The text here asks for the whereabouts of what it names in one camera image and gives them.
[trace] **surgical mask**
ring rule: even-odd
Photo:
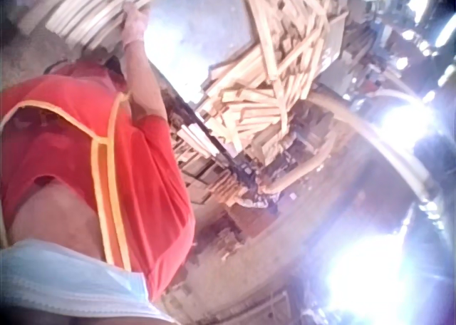
[[[2,306],[74,317],[175,322],[148,301],[144,276],[57,244],[27,239],[0,252]]]

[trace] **gloved hand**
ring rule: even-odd
[[[125,2],[123,4],[123,11],[126,14],[125,25],[122,31],[122,42],[125,48],[133,41],[144,41],[144,33],[149,17],[139,11],[133,2]]]

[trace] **worker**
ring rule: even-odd
[[[56,324],[169,321],[150,300],[184,262],[195,218],[145,54],[147,17],[124,11],[126,82],[78,61],[2,92],[1,304],[13,324],[38,324],[34,312],[67,317]],[[118,321],[103,324],[162,324]]]

